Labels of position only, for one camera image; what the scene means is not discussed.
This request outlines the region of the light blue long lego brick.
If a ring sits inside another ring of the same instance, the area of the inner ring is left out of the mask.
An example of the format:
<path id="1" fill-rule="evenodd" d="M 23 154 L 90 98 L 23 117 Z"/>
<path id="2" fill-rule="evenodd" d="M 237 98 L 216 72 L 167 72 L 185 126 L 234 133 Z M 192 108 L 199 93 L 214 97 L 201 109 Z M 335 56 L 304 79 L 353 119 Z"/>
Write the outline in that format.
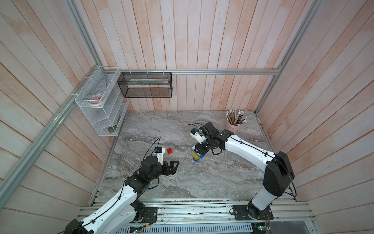
<path id="1" fill-rule="evenodd" d="M 195 151 L 195 145 L 191 147 L 192 155 L 197 155 L 200 159 L 202 159 L 205 155 L 201 155 Z"/>

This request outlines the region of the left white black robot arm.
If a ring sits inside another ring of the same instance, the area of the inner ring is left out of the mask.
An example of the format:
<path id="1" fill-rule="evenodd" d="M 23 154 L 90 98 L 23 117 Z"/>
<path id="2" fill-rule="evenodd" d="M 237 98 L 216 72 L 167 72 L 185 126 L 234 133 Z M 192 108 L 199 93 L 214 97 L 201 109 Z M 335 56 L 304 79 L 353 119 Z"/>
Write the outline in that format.
<path id="1" fill-rule="evenodd" d="M 147 156 L 138 170 L 124 181 L 122 188 L 101 208 L 82 221 L 72 220 L 63 234 L 114 234 L 122 226 L 144 216 L 144 204 L 139 197 L 160 176 L 174 175 L 180 161 L 159 161 L 157 156 Z"/>

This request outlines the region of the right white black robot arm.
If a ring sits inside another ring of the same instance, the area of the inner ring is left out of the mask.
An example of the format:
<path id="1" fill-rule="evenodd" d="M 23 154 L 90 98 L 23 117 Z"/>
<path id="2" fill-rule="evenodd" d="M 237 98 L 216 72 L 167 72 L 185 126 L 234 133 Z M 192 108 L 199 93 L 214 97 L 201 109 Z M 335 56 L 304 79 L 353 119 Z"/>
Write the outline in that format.
<path id="1" fill-rule="evenodd" d="M 191 130 L 191 136 L 197 140 L 197 144 L 191 147 L 193 160 L 202 159 L 209 151 L 219 149 L 237 154 L 257 166 L 264 172 L 262 188 L 255 194 L 245 206 L 244 214 L 251 219 L 259 219 L 270 204 L 281 197 L 286 189 L 293 183 L 293 172 L 288 155 L 279 151 L 274 153 L 241 139 L 229 130 L 218 130 L 211 122 L 200 127 L 195 126 Z"/>

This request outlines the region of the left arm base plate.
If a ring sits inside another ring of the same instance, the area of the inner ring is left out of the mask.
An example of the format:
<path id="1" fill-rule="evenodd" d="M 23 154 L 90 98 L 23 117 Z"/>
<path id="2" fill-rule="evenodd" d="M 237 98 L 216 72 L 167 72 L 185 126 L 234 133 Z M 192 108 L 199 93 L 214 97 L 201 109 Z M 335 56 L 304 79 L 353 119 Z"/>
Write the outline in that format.
<path id="1" fill-rule="evenodd" d="M 136 212 L 133 222 L 155 223 L 157 222 L 158 208 L 145 207 Z"/>

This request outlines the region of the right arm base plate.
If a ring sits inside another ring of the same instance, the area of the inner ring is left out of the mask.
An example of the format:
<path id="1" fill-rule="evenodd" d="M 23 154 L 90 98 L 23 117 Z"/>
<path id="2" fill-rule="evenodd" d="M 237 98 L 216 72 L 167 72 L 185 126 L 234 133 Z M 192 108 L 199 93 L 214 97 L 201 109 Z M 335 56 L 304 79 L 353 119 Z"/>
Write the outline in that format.
<path id="1" fill-rule="evenodd" d="M 252 205 L 233 205 L 230 213 L 234 215 L 236 221 L 274 219 L 270 206 L 260 211 Z"/>

